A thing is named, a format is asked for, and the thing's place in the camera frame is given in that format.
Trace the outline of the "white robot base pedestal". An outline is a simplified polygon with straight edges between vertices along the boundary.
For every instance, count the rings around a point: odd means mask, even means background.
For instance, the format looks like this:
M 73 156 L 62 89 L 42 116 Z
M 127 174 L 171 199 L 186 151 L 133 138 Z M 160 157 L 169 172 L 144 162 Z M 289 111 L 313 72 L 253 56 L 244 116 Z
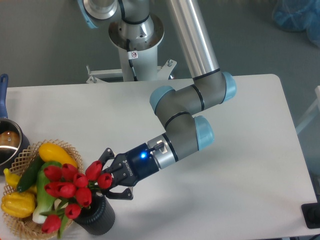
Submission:
M 140 24 L 113 22 L 108 29 L 110 41 L 118 49 L 120 69 L 94 70 L 87 66 L 88 84 L 102 83 L 102 79 L 122 77 L 124 82 L 173 79 L 177 62 L 168 59 L 158 65 L 158 46 L 164 38 L 162 23 L 149 18 Z

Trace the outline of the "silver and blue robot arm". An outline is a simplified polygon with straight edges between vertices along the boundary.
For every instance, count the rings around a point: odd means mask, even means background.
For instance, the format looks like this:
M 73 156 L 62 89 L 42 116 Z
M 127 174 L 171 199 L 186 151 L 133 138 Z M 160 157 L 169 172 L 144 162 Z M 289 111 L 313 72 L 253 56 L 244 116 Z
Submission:
M 147 0 L 80 0 L 81 13 L 94 29 L 109 21 L 109 38 L 118 48 L 124 81 L 159 78 L 155 51 L 164 36 L 162 22 L 150 12 Z M 196 0 L 168 0 L 166 5 L 181 45 L 193 84 L 180 90 L 161 86 L 149 102 L 165 132 L 125 153 L 106 149 L 100 157 L 105 172 L 113 176 L 102 194 L 109 199 L 131 200 L 133 187 L 214 141 L 213 130 L 200 112 L 232 99 L 237 86 L 230 73 L 220 70 Z

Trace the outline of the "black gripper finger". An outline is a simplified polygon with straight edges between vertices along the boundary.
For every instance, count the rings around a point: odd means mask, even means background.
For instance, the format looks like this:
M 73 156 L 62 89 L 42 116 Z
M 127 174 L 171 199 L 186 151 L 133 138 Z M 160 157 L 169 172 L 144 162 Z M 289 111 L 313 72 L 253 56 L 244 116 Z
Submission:
M 108 190 L 102 190 L 101 193 L 111 200 L 132 200 L 133 196 L 133 187 L 127 187 L 123 192 L 112 192 Z
M 101 163 L 102 167 L 104 167 L 109 160 L 114 160 L 114 159 L 115 159 L 115 153 L 111 148 L 107 147 L 102 153 L 102 155 L 98 158 L 98 161 Z

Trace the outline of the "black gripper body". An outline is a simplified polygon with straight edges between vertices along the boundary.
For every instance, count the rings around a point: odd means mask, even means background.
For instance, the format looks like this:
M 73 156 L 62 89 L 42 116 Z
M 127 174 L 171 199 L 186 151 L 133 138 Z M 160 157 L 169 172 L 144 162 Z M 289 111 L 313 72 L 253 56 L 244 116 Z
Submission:
M 133 187 L 139 181 L 155 174 L 159 167 L 151 150 L 143 143 L 125 153 L 115 154 L 109 167 L 103 170 L 113 176 L 111 187 Z

